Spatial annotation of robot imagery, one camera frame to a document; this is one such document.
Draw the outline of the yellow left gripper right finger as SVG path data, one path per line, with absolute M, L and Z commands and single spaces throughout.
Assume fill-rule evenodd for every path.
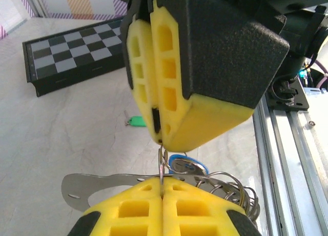
M 163 236 L 260 236 L 239 205 L 175 178 L 163 185 Z

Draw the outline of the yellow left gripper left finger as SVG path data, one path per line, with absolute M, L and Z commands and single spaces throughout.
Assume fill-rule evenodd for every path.
M 87 209 L 68 236 L 163 236 L 159 178 L 150 178 Z

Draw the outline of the key with blue tag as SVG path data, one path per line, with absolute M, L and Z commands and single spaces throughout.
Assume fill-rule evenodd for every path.
M 203 163 L 186 154 L 173 154 L 168 158 L 166 164 L 170 174 L 176 173 L 200 176 L 209 174 L 208 168 Z

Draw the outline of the key with green tag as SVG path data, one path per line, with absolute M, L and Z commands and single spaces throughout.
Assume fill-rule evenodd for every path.
M 125 115 L 125 125 L 132 127 L 146 127 L 146 123 L 143 120 L 142 116 L 129 116 L 128 112 L 124 111 Z

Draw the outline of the black grey chessboard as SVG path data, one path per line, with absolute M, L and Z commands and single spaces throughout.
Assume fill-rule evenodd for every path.
M 118 17 L 22 43 L 26 79 L 38 97 L 123 68 Z

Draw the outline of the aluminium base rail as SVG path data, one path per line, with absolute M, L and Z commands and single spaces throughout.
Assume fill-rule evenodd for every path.
M 266 236 L 328 236 L 328 93 L 306 94 L 307 111 L 274 110 L 263 97 L 253 115 Z

